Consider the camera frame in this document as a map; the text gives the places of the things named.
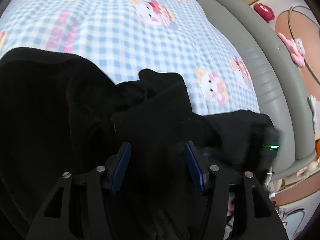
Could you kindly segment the red plush wall decoration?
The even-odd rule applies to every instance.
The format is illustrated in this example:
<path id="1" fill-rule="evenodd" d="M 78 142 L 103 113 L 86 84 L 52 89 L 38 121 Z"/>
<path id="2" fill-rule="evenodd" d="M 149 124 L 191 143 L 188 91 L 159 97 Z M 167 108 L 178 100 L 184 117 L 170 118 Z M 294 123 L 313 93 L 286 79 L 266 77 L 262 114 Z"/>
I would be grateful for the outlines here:
<path id="1" fill-rule="evenodd" d="M 262 3 L 255 3 L 253 5 L 253 9 L 266 21 L 270 22 L 271 20 L 275 19 L 275 15 L 273 10 L 268 7 L 267 5 L 264 5 Z"/>

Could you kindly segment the pink plush wall toy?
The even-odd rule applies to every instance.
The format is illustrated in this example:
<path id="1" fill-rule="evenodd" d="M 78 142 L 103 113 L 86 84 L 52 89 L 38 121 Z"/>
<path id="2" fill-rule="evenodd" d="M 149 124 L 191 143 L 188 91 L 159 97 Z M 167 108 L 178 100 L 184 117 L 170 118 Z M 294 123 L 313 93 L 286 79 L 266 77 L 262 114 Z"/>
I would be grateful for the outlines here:
<path id="1" fill-rule="evenodd" d="M 277 35 L 287 47 L 293 62 L 299 68 L 304 67 L 305 66 L 305 60 L 304 60 L 305 49 L 304 49 L 302 40 L 300 38 L 288 39 L 282 33 L 277 33 Z"/>

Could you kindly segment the grey padded headboard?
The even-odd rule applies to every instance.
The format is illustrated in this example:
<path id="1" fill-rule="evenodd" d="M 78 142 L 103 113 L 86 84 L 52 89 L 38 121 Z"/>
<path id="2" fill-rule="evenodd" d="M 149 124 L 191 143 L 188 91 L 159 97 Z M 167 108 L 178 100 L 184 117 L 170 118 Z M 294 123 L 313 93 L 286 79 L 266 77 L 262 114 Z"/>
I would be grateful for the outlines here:
<path id="1" fill-rule="evenodd" d="M 293 175 L 316 157 L 313 118 L 302 76 L 275 31 L 242 0 L 197 0 L 208 20 L 243 59 L 261 113 L 280 130 L 272 180 Z"/>

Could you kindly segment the blue checkered cartoon bedsheet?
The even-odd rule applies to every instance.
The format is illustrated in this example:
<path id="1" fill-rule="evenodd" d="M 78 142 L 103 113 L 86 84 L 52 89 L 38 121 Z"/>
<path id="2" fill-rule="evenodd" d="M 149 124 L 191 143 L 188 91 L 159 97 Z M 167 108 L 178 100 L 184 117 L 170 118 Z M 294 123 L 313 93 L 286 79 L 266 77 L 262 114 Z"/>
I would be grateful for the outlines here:
<path id="1" fill-rule="evenodd" d="M 181 74 L 197 114 L 259 112 L 240 54 L 197 0 L 12 0 L 1 54 L 18 47 L 79 55 L 114 83 L 145 68 Z"/>

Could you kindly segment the black fleece jacket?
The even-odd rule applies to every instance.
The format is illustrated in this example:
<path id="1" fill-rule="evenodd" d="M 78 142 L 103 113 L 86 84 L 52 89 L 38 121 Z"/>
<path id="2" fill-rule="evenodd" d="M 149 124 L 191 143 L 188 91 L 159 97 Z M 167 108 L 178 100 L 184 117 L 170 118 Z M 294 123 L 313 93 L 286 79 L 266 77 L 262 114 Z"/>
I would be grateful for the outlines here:
<path id="1" fill-rule="evenodd" d="M 177 73 L 116 85 L 73 54 L 1 58 L 1 239 L 287 239 L 262 187 L 278 131 L 251 111 L 198 115 Z M 195 189 L 192 141 L 208 159 Z M 121 145 L 131 158 L 108 184 Z"/>

